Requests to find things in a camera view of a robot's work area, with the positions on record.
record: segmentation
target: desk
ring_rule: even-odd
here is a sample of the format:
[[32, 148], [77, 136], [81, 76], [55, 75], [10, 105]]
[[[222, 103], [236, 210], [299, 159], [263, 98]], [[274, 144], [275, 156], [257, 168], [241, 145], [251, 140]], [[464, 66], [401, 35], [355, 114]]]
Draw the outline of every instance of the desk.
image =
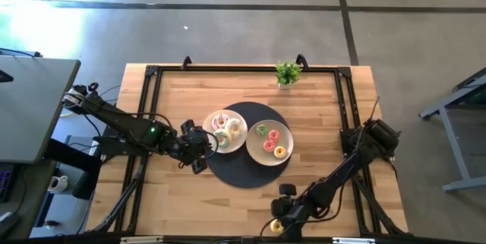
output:
[[[137, 112], [146, 66], [127, 65], [118, 108]], [[351, 70], [358, 110], [364, 121], [377, 96], [371, 68], [355, 66]], [[152, 92], [150, 88], [147, 99], [152, 98]], [[164, 72], [157, 112], [166, 115], [175, 128], [187, 119], [201, 125], [215, 110], [241, 101], [267, 104], [289, 124], [295, 147], [283, 174], [261, 188], [237, 189], [219, 181], [209, 169], [194, 175], [190, 167], [180, 170], [178, 161], [170, 157], [153, 155], [145, 176], [137, 235], [257, 236], [271, 218], [270, 202], [279, 197], [279, 184], [293, 183], [298, 193], [302, 192], [310, 182], [328, 175], [342, 162], [339, 142], [342, 126], [332, 75], [304, 73], [291, 90], [278, 90], [274, 72]], [[374, 117], [380, 116], [378, 106]], [[99, 224], [118, 200], [126, 162], [127, 157], [114, 157], [103, 165], [88, 217], [88, 230]], [[375, 160], [370, 169], [377, 200], [396, 225], [406, 231], [393, 170], [382, 160]], [[336, 210], [337, 197], [330, 215]], [[364, 209], [369, 215], [367, 205]], [[130, 213], [128, 205], [125, 224]], [[272, 234], [267, 230], [264, 235]], [[306, 225], [303, 235], [358, 235], [350, 182], [344, 190], [339, 216], [330, 222]]]

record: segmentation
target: donut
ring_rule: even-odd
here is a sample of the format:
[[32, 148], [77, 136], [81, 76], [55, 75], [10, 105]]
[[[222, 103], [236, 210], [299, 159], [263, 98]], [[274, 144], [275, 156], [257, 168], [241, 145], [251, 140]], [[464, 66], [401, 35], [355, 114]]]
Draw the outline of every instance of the donut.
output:
[[243, 135], [243, 123], [239, 119], [229, 119], [226, 122], [226, 131], [232, 136], [232, 139], [239, 139]]
[[218, 140], [218, 145], [221, 148], [226, 148], [231, 142], [231, 135], [225, 129], [218, 129], [214, 132], [216, 139]]
[[268, 133], [268, 128], [266, 125], [257, 126], [257, 134], [266, 135]]
[[282, 234], [283, 233], [283, 226], [282, 224], [280, 223], [280, 220], [277, 220], [275, 219], [274, 221], [272, 221], [270, 223], [270, 229], [272, 230], [272, 232], [274, 233], [280, 233]]
[[280, 133], [277, 130], [272, 130], [268, 133], [268, 139], [271, 141], [278, 141], [280, 137]]
[[271, 153], [275, 150], [275, 142], [273, 141], [265, 141], [264, 142], [264, 150]]
[[278, 158], [283, 158], [286, 155], [286, 149], [282, 146], [278, 146], [275, 148], [275, 151], [273, 152], [273, 155]]
[[219, 114], [214, 116], [213, 121], [211, 122], [211, 125], [213, 126], [214, 130], [218, 129], [224, 129], [226, 126], [226, 123], [228, 122], [228, 115], [226, 114]]

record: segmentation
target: small potted plant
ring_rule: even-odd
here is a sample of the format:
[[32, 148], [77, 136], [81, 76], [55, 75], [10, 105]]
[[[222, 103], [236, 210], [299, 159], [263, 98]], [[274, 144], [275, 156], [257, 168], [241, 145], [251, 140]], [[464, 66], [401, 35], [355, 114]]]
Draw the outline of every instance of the small potted plant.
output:
[[279, 89], [289, 89], [298, 81], [298, 73], [302, 70], [295, 62], [286, 61], [276, 65], [276, 83]]

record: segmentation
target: white plate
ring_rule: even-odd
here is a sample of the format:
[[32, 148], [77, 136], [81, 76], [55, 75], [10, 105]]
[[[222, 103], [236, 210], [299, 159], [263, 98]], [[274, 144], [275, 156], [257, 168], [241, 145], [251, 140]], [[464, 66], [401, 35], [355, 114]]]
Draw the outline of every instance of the white plate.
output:
[[[287, 155], [284, 158], [278, 158], [273, 155], [273, 152], [266, 152], [264, 150], [264, 142], [268, 141], [268, 134], [260, 136], [257, 134], [257, 126], [265, 124], [268, 127], [268, 132], [272, 130], [277, 130], [280, 133], [278, 141], [275, 141], [276, 146], [282, 146], [286, 149]], [[261, 122], [255, 123], [248, 131], [248, 136], [246, 138], [246, 148], [250, 156], [259, 164], [265, 166], [276, 166], [284, 163], [290, 155], [292, 154], [292, 149], [294, 148], [294, 138], [290, 130], [280, 122], [267, 119]]]
[[[241, 137], [239, 139], [231, 140], [231, 142], [229, 143], [229, 146], [226, 147], [226, 148], [218, 147], [218, 151], [217, 151], [218, 153], [221, 153], [221, 154], [227, 154], [227, 153], [234, 152], [234, 151], [238, 150], [244, 144], [244, 142], [246, 140], [246, 135], [248, 134], [248, 127], [246, 125], [246, 121], [237, 112], [223, 109], [223, 110], [216, 111], [216, 112], [212, 113], [211, 115], [209, 115], [206, 118], [206, 120], [204, 120], [203, 129], [208, 131], [208, 132], [214, 133], [215, 130], [214, 130], [213, 125], [212, 125], [213, 118], [216, 115], [219, 115], [219, 114], [226, 114], [230, 119], [239, 119], [241, 121], [241, 123], [243, 124], [243, 127], [245, 127], [245, 130], [243, 131], [243, 135], [241, 135]], [[213, 136], [208, 135], [207, 138], [210, 139], [210, 143], [211, 143], [212, 148], [216, 148], [216, 142], [214, 141]]]

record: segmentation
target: green plant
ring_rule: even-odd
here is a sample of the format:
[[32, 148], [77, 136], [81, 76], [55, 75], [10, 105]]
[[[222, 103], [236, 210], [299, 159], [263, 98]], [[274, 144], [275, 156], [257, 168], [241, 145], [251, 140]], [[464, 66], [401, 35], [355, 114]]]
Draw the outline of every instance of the green plant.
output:
[[292, 61], [280, 62], [276, 65], [277, 84], [294, 84], [298, 81], [298, 73], [302, 70]]

